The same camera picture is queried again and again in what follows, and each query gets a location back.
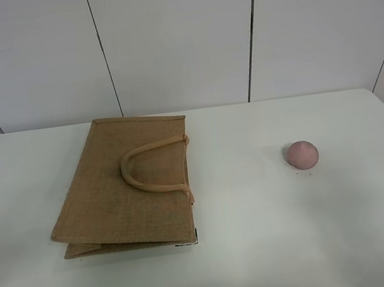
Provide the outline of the pink peach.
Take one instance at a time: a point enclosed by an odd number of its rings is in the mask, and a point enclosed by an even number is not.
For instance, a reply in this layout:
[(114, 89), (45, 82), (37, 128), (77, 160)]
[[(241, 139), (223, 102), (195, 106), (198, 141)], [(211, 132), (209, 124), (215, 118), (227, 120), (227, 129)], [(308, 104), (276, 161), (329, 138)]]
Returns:
[(308, 141), (295, 142), (288, 147), (285, 158), (297, 169), (312, 169), (319, 162), (319, 151)]

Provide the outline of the brown linen tote bag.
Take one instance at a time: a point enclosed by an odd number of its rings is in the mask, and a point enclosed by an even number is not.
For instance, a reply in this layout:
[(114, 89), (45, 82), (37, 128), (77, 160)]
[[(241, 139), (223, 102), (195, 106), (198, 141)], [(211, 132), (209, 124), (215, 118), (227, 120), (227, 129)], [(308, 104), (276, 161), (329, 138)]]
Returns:
[(66, 259), (197, 242), (185, 118), (93, 120), (51, 233)]

